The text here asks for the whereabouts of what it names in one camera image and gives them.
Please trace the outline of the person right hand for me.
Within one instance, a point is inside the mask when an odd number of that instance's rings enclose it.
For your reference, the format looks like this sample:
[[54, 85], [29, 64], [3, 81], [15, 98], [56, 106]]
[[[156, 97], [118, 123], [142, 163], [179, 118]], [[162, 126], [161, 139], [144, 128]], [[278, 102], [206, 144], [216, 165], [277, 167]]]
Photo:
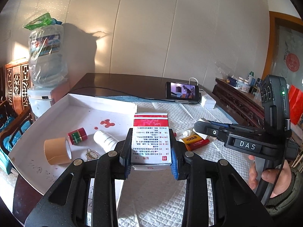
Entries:
[[[274, 183], [277, 179], [276, 185], [273, 189], [270, 198], [274, 198], [284, 193], [291, 185], [292, 172], [287, 160], [284, 161], [283, 168], [279, 174], [279, 177], [277, 177], [278, 173], [279, 170], [270, 169], [263, 171], [261, 175], [261, 178], [268, 183]], [[249, 169], [249, 179], [248, 179], [248, 185], [252, 190], [254, 190], [258, 186], [257, 176], [258, 174], [255, 168], [255, 163], [253, 163]]]

